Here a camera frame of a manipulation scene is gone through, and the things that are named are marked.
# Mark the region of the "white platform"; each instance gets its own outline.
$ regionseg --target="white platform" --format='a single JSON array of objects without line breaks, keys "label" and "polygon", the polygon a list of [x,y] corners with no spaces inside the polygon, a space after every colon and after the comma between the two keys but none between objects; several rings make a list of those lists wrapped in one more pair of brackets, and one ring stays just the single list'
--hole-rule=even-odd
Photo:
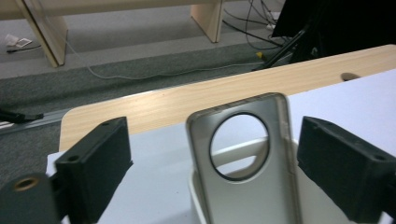
[{"label": "white platform", "polygon": [[[395,83],[396,70],[391,70],[290,96],[294,138],[299,138],[303,116],[316,117],[341,126],[396,157]],[[134,134],[130,141],[134,165],[99,223],[193,223],[196,219],[188,191],[192,163],[184,124]],[[49,155],[48,174],[53,174],[52,163],[60,155]],[[309,214],[320,212],[326,211],[318,207]],[[312,217],[305,223],[318,221]],[[383,217],[380,223],[389,224],[390,218]]]}]

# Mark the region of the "phone case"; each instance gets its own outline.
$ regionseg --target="phone case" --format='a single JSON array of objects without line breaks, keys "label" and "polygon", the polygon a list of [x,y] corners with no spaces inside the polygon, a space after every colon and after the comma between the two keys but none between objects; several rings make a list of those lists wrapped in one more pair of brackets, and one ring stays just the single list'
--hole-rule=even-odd
[{"label": "phone case", "polygon": [[[218,127],[237,115],[257,118],[268,137],[211,153]],[[267,93],[198,111],[186,125],[210,223],[302,223],[284,95]],[[218,169],[252,156],[254,162],[243,170],[224,174]]]}]

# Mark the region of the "circular camera hole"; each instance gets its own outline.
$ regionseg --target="circular camera hole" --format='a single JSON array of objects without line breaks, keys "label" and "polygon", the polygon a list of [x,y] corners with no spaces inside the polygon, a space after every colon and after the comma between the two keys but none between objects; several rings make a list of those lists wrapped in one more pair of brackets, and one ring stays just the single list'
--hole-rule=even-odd
[{"label": "circular camera hole", "polygon": [[260,171],[268,150],[268,132],[264,124],[250,115],[236,115],[225,120],[216,130],[210,156],[219,175],[241,181]]}]

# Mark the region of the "carpeted floor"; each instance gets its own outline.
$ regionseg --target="carpeted floor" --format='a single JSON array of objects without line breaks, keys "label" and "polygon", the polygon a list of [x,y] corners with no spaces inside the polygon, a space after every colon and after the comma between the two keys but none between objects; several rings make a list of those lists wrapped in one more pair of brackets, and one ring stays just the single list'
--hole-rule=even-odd
[{"label": "carpeted floor", "polygon": [[[266,50],[265,56],[271,57],[276,51]],[[256,52],[248,44],[240,44],[92,67],[103,77],[121,76],[136,80],[102,79],[95,77],[87,68],[3,79],[0,82],[0,108],[28,114],[48,113],[139,92],[246,73],[258,65],[229,65],[261,63]],[[203,68],[208,70],[158,76]],[[0,188],[18,175],[45,172],[47,155],[58,151],[59,134],[60,122],[3,134],[0,138]]]}]

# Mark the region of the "floor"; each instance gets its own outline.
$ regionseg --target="floor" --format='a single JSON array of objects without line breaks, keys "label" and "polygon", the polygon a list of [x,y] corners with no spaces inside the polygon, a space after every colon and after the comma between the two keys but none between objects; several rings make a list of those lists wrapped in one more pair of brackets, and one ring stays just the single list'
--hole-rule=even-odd
[{"label": "floor", "polygon": [[[262,10],[258,1],[254,5]],[[249,7],[247,1],[229,2],[225,6],[228,12],[240,18],[248,16]],[[69,48],[66,51],[65,65],[59,68],[50,66],[41,48],[7,54],[6,50],[9,49],[5,41],[7,34],[32,39],[34,42],[26,48],[35,47],[39,43],[25,20],[0,21],[0,79],[247,43],[246,35],[225,24],[222,24],[220,42],[211,43],[191,18],[188,6],[74,15],[64,18],[69,28],[67,36]],[[263,21],[254,10],[251,10],[249,18]],[[236,20],[226,13],[224,20],[240,29],[245,29],[244,21]],[[248,30],[264,38],[272,33],[264,25],[252,22],[248,24]],[[259,40],[250,37],[249,41]]]}]

